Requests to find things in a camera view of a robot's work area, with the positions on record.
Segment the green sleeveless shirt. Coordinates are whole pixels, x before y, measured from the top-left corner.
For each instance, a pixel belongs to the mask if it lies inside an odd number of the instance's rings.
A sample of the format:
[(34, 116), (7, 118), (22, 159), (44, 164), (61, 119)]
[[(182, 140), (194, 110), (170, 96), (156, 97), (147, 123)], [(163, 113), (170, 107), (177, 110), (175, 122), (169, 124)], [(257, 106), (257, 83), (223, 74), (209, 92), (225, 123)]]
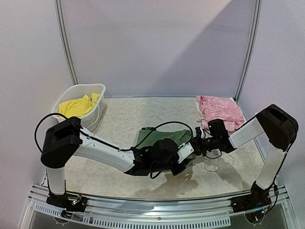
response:
[[(138, 133), (138, 138), (136, 145), (138, 145), (152, 130), (151, 127), (144, 127)], [(190, 130), (179, 130), (174, 132), (164, 132), (154, 130), (137, 148), (142, 148), (146, 146), (152, 146), (158, 140), (169, 138), (173, 140), (178, 146), (186, 143), (191, 138)]]

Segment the yellow garment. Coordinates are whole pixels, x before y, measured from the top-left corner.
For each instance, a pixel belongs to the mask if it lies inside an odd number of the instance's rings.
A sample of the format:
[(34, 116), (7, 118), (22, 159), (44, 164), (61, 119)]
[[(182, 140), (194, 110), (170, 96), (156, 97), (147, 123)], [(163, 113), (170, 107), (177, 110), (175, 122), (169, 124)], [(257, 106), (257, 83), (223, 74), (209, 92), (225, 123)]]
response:
[(91, 97), (89, 97), (85, 94), (82, 98), (62, 102), (58, 106), (58, 111), (67, 118), (73, 116), (82, 117), (94, 108), (100, 95), (101, 94), (92, 93)]

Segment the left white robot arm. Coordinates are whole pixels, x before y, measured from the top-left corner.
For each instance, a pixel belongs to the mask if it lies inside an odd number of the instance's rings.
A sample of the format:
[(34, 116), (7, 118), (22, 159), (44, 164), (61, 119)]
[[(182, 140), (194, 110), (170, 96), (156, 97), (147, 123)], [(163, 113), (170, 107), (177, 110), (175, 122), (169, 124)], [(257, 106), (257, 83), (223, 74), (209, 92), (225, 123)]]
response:
[(67, 207), (71, 197), (65, 192), (64, 167), (72, 156), (88, 158), (138, 177), (164, 170), (177, 175), (184, 170), (185, 159), (192, 152), (190, 143), (178, 146), (169, 138), (140, 149), (123, 149), (95, 136), (81, 126), (79, 118), (73, 117), (47, 130), (41, 162), (46, 167), (52, 199), (60, 207)]

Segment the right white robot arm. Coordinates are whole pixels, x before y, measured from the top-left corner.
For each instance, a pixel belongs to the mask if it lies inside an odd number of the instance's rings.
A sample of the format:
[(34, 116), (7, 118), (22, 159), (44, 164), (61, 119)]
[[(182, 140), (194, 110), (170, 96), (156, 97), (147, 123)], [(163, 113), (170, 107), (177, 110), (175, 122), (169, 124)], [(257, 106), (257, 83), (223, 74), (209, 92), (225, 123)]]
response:
[(266, 190), (276, 180), (290, 147), (299, 130), (297, 120), (275, 104), (271, 104), (246, 121), (233, 133), (229, 133), (222, 119), (208, 122), (209, 136), (197, 128), (190, 146), (199, 155), (219, 150), (231, 153), (250, 141), (264, 138), (268, 142), (264, 164), (254, 184)]

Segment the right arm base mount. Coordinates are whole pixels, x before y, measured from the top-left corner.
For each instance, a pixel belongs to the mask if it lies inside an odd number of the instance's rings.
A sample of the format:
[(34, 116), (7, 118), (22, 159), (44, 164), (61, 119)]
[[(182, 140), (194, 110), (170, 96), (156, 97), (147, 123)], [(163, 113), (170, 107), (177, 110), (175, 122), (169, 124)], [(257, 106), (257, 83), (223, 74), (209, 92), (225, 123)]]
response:
[(251, 224), (259, 224), (278, 200), (278, 186), (273, 182), (267, 189), (262, 189), (254, 182), (250, 194), (230, 199), (233, 213), (245, 212), (245, 219)]

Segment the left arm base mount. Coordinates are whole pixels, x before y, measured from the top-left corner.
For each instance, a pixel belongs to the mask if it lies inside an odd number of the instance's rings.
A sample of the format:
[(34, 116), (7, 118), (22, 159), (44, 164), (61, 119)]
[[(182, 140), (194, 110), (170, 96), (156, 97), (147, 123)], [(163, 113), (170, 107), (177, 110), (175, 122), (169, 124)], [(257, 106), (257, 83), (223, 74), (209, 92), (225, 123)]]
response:
[(87, 202), (88, 199), (82, 194), (74, 195), (65, 191), (62, 195), (57, 195), (50, 189), (46, 200), (47, 204), (62, 208), (60, 216), (66, 219), (71, 219), (74, 212), (84, 213)]

